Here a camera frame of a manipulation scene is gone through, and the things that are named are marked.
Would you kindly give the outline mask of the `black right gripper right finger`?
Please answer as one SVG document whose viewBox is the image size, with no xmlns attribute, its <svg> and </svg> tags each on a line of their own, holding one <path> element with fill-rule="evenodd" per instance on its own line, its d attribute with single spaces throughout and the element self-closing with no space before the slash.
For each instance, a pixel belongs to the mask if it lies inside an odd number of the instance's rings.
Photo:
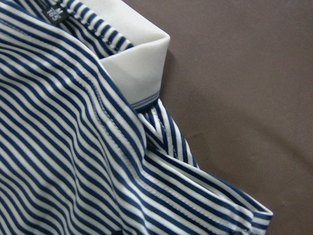
<svg viewBox="0 0 313 235">
<path fill-rule="evenodd" d="M 232 231 L 231 235 L 242 235 L 242 232 L 240 232 L 240 231 Z"/>
</svg>

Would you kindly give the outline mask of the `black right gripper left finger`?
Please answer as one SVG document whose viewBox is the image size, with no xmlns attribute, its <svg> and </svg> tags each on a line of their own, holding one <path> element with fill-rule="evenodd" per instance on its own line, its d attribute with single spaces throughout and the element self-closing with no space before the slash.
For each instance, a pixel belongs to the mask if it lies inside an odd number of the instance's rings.
<svg viewBox="0 0 313 235">
<path fill-rule="evenodd" d="M 114 231 L 112 233 L 112 235 L 122 235 L 122 231 L 121 230 L 120 231 Z"/>
</svg>

